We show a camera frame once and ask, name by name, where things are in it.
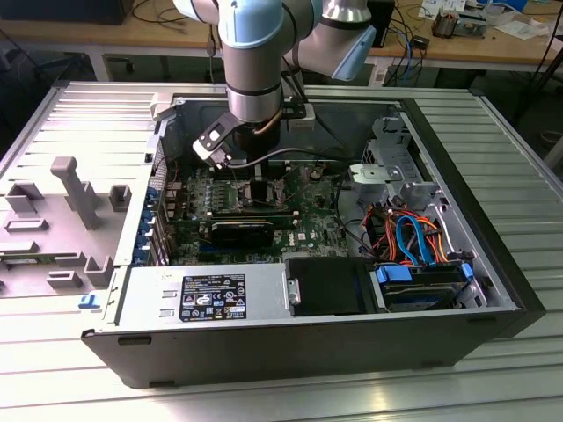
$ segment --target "floor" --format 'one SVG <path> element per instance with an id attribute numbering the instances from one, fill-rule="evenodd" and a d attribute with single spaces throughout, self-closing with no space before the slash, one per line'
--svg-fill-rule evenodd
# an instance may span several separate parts
<path id="1" fill-rule="evenodd" d="M 38 64 L 62 58 L 61 54 L 39 52 L 30 53 L 30 56 Z M 122 62 L 111 63 L 114 80 L 131 82 L 164 80 L 158 57 L 131 56 L 130 58 L 135 68 L 133 73 L 129 73 Z M 10 147 L 15 136 L 48 91 L 51 81 L 57 78 L 94 80 L 87 62 L 83 63 L 84 66 L 78 66 L 80 61 L 75 61 L 70 66 L 58 66 L 41 72 L 33 72 L 34 64 L 22 53 L 13 51 L 9 54 L 9 59 L 11 69 L 0 72 L 0 154 L 2 155 Z M 211 82 L 208 59 L 170 57 L 169 63 L 170 81 Z M 215 59 L 213 67 L 215 69 L 214 80 L 224 82 L 220 60 Z M 367 84 L 369 73 L 370 66 L 364 66 L 354 84 Z M 474 71 L 459 69 L 443 69 L 438 80 L 436 80 L 437 77 L 438 69 L 423 69 L 420 76 L 413 77 L 410 81 L 403 83 L 399 79 L 398 84 L 391 81 L 389 85 L 465 88 L 468 82 L 473 80 L 471 87 L 482 91 L 502 114 L 511 120 L 521 92 L 530 81 L 530 74 L 525 73 L 487 71 L 476 75 Z M 305 75 L 305 81 L 307 84 L 336 84 L 335 81 L 319 75 Z M 560 118 L 561 110 L 563 110 L 562 88 L 563 84 L 558 82 L 549 83 L 517 126 L 521 136 L 540 156 L 544 156 L 550 148 L 549 144 L 542 141 L 540 134 L 546 130 L 563 132 L 563 120 Z M 563 168 L 557 169 L 556 173 L 563 176 Z"/>

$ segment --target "warning label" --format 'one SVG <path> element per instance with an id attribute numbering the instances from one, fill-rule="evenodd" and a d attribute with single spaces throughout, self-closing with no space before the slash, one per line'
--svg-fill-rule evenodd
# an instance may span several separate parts
<path id="1" fill-rule="evenodd" d="M 184 277 L 179 319 L 184 322 L 246 319 L 244 274 Z"/>

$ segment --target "motherboard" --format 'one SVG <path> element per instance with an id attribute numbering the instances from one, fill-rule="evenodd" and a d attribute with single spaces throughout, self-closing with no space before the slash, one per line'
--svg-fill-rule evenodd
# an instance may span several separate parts
<path id="1" fill-rule="evenodd" d="M 286 164 L 251 199 L 244 173 L 173 171 L 166 191 L 171 265 L 276 263 L 346 257 L 334 212 L 339 173 L 323 164 Z"/>

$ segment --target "side panel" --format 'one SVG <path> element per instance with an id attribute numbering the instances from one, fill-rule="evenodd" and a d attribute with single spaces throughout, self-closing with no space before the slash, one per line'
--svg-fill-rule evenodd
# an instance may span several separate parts
<path id="1" fill-rule="evenodd" d="M 352 324 L 92 334 L 82 340 L 133 388 L 451 366 L 516 312 Z"/>
<path id="2" fill-rule="evenodd" d="M 545 315 L 544 305 L 537 298 L 530 283 L 524 277 L 507 246 L 502 242 L 416 102 L 413 99 L 405 99 L 403 104 L 414 131 L 420 137 L 432 162 L 438 167 L 451 198 L 457 203 L 502 284 L 516 306 L 526 311 L 522 318 L 519 318 L 509 329 L 499 333 L 498 336 L 499 338 L 514 337 Z"/>

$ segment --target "desk surface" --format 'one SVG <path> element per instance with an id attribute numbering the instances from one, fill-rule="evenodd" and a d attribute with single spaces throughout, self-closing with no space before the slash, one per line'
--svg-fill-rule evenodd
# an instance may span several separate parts
<path id="1" fill-rule="evenodd" d="M 172 0 L 156 0 L 159 10 L 172 7 Z M 406 23 L 425 38 L 430 39 L 427 59 L 458 60 L 469 62 L 513 62 L 539 63 L 545 51 L 545 37 L 531 40 L 519 40 L 493 28 L 486 32 L 484 39 L 456 37 L 450 40 L 432 36 L 431 21 L 417 18 L 420 0 L 406 0 L 400 9 Z M 560 3 L 547 5 L 529 4 L 527 13 L 554 13 L 559 11 Z M 137 14 L 146 19 L 155 19 L 154 9 L 143 6 Z M 176 18 L 179 14 L 171 11 L 167 18 Z M 96 44 L 135 47 L 190 47 L 205 48 L 208 27 L 190 19 L 184 21 L 185 33 L 146 23 L 129 16 L 121 26 L 92 24 L 66 24 L 56 22 L 0 21 L 0 26 L 15 40 L 27 42 L 48 42 L 65 44 Z M 389 34 L 383 48 L 374 48 L 371 55 L 400 57 L 404 53 L 397 37 Z"/>

